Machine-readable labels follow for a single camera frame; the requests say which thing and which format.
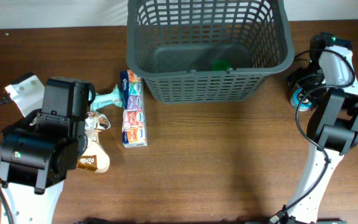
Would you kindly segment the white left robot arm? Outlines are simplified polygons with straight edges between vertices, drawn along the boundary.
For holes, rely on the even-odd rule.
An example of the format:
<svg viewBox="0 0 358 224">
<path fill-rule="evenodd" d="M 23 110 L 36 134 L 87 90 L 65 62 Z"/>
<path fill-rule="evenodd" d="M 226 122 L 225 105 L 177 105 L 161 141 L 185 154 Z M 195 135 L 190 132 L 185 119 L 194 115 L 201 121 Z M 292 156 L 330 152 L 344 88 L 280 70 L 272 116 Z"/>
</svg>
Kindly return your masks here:
<svg viewBox="0 0 358 224">
<path fill-rule="evenodd" d="M 86 151 L 88 81 L 29 72 L 5 87 L 23 117 L 2 130 L 1 223 L 51 223 L 69 170 Z"/>
</svg>

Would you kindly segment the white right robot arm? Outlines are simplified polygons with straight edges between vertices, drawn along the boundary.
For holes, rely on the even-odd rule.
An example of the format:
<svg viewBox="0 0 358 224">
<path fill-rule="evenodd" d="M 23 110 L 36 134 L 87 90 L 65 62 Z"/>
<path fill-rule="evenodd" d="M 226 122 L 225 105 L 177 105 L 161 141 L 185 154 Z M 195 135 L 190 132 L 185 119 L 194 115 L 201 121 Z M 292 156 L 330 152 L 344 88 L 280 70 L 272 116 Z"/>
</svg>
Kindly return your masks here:
<svg viewBox="0 0 358 224">
<path fill-rule="evenodd" d="M 270 223 L 317 223 L 318 210 L 336 167 L 358 145 L 358 81 L 351 41 L 322 32 L 310 40 L 307 67 L 287 77 L 297 113 L 313 110 L 301 135 L 308 157 L 293 197 Z"/>
</svg>

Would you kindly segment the green capped jar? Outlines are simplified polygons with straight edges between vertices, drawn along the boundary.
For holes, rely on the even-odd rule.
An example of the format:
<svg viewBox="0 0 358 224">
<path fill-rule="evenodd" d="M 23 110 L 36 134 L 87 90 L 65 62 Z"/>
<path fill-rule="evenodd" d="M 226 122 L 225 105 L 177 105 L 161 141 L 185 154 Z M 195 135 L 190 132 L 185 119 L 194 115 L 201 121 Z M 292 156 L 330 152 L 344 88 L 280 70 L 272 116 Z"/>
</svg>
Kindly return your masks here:
<svg viewBox="0 0 358 224">
<path fill-rule="evenodd" d="M 227 60 L 216 60 L 213 62 L 211 70 L 212 71 L 228 71 L 232 69 L 232 65 Z"/>
</svg>

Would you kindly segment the grey plastic lattice basket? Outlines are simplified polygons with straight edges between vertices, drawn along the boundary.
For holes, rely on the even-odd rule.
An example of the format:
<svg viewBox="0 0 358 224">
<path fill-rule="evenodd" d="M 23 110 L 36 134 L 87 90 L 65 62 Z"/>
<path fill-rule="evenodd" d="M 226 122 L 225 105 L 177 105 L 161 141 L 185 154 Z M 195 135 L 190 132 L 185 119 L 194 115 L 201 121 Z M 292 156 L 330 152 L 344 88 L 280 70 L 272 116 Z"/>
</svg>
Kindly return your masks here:
<svg viewBox="0 0 358 224">
<path fill-rule="evenodd" d="M 241 101 L 295 50 L 283 1 L 129 1 L 127 65 L 166 104 Z M 212 71 L 216 60 L 232 69 Z"/>
</svg>

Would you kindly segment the blue lidded round tin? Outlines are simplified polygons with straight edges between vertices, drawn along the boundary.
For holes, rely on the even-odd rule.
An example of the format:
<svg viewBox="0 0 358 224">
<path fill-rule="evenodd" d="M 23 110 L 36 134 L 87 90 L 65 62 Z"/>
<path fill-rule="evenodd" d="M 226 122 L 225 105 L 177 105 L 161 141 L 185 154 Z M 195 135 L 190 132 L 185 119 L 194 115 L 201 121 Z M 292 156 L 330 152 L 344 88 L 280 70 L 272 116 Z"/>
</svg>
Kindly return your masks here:
<svg viewBox="0 0 358 224">
<path fill-rule="evenodd" d="M 301 105 L 299 109 L 300 112 L 308 111 L 312 107 L 312 103 L 309 99 L 306 98 L 305 100 L 301 101 L 301 99 L 303 98 L 302 90 L 302 88 L 294 88 L 292 89 L 290 94 L 291 106 L 294 109 L 297 109 L 298 105 Z"/>
</svg>

